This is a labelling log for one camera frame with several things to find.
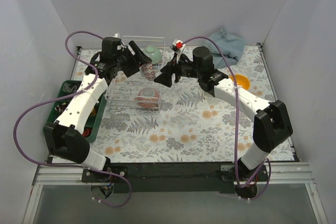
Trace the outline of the orange bowl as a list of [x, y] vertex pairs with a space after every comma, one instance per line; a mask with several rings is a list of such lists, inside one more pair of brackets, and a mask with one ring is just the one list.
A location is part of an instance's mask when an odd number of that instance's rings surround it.
[[249, 79], [242, 75], [242, 74], [236, 74], [235, 75], [237, 86], [241, 89], [248, 90], [250, 88], [250, 81]]

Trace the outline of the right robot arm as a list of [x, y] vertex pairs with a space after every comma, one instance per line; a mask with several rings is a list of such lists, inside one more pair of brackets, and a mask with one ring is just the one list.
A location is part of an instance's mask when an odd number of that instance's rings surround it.
[[286, 105], [271, 102], [234, 85], [226, 74], [215, 69], [213, 56], [206, 47], [193, 49], [193, 59], [174, 54], [155, 82], [166, 87], [179, 82], [181, 77], [195, 78], [201, 89], [213, 97], [238, 107], [253, 123], [253, 144], [236, 161], [237, 174], [242, 180], [251, 180], [266, 157], [293, 134]]

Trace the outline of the red diamond pattern bowl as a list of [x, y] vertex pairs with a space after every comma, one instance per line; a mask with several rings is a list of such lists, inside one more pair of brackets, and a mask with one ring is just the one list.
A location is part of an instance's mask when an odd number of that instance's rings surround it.
[[154, 68], [151, 62], [142, 65], [140, 71], [142, 77], [146, 78], [149, 81], [153, 81], [156, 78]]

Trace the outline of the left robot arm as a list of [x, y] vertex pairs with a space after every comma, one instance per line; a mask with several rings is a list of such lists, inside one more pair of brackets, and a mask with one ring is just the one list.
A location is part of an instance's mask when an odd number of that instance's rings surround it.
[[63, 113], [43, 128], [50, 154], [94, 169], [93, 175], [98, 181], [108, 181], [112, 175], [107, 166], [109, 161], [91, 149], [83, 136], [85, 124], [118, 72], [130, 77], [150, 62], [135, 41], [131, 40], [125, 46], [118, 37], [104, 38], [101, 51], [88, 62], [77, 93], [69, 96], [71, 100]]

